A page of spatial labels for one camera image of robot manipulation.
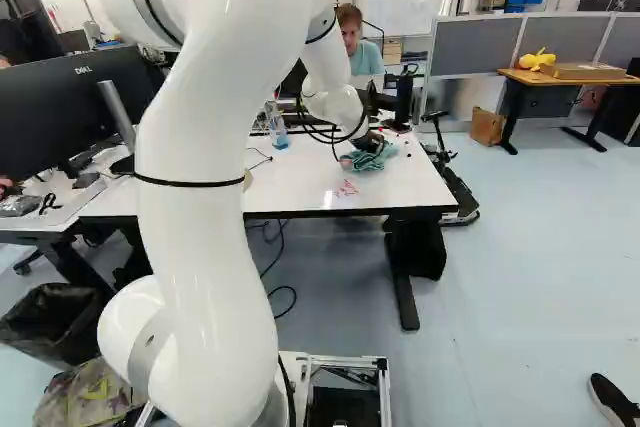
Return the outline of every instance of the light blue floor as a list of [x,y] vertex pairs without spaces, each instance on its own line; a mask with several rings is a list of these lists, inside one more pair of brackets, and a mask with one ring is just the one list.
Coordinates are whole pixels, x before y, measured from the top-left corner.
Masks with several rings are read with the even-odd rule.
[[[299,295],[278,321],[281,347],[388,356],[396,426],[607,425],[587,395],[592,371],[640,400],[640,149],[600,138],[607,154],[556,129],[518,131],[511,157],[445,135],[482,218],[446,232],[439,283],[413,279],[415,334],[399,327],[379,219],[292,221],[265,278]],[[260,268],[277,252],[257,230],[250,243]],[[88,255],[106,272],[126,252],[115,238]],[[25,279],[5,270],[0,307],[50,278],[46,262]],[[3,348],[0,372],[3,425],[30,425],[52,371]]]

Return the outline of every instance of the shoe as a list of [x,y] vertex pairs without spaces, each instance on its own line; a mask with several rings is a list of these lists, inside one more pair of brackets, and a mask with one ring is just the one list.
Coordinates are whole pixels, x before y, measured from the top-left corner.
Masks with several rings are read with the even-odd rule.
[[600,412],[614,427],[640,426],[640,407],[602,374],[592,374],[589,392]]

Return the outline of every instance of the gray partition panel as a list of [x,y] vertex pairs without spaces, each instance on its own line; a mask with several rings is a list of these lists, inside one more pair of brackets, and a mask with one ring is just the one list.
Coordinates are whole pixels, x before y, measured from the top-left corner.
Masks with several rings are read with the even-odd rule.
[[608,23],[609,17],[530,17],[518,57],[546,47],[558,62],[592,61]]
[[431,76],[485,74],[509,67],[521,18],[438,22]]
[[640,57],[640,17],[618,17],[600,62],[626,69],[633,57]]

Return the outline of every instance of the trash can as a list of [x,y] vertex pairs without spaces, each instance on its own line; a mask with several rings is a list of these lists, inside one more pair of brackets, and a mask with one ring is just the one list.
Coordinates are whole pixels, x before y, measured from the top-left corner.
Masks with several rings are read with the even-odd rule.
[[0,343],[61,369],[99,355],[102,295],[90,287],[43,284],[0,319]]

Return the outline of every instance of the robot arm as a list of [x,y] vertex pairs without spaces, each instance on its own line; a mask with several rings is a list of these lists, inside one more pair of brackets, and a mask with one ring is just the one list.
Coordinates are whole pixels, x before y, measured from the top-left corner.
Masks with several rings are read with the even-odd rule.
[[242,220],[247,133],[299,57],[311,112],[357,125],[330,0],[103,3],[124,34],[180,55],[138,127],[138,221],[154,275],[109,302],[100,348],[182,427],[253,425],[277,397],[278,348]]

